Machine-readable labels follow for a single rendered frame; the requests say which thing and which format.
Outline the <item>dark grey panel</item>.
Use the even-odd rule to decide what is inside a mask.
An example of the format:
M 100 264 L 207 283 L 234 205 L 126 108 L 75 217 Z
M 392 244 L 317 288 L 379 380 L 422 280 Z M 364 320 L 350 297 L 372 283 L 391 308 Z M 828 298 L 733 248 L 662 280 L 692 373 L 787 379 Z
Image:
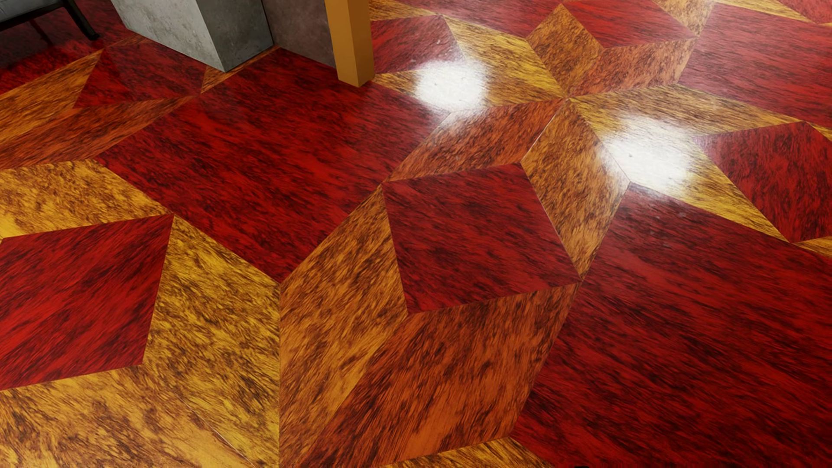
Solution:
M 325 0 L 262 0 L 274 44 L 335 68 Z

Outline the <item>grey concrete block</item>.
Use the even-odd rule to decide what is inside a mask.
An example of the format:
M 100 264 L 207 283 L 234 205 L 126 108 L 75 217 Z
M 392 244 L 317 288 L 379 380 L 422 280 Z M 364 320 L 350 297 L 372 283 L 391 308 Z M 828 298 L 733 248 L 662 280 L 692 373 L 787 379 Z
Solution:
M 111 0 L 131 31 L 227 72 L 274 45 L 262 0 Z

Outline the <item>black metal chair leg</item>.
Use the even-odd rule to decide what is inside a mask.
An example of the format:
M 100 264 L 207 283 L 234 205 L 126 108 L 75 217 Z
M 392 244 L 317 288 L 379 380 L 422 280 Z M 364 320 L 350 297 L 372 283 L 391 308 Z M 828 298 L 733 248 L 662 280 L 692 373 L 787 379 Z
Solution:
M 0 31 L 28 23 L 37 17 L 63 8 L 91 41 L 100 37 L 75 0 L 0 0 Z

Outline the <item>yellow wooden post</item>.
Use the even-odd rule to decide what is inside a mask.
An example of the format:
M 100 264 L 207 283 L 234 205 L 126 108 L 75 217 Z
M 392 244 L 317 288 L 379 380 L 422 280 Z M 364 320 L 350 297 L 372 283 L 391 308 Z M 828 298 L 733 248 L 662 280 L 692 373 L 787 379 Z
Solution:
M 356 87 L 374 77 L 369 0 L 325 0 L 338 79 Z

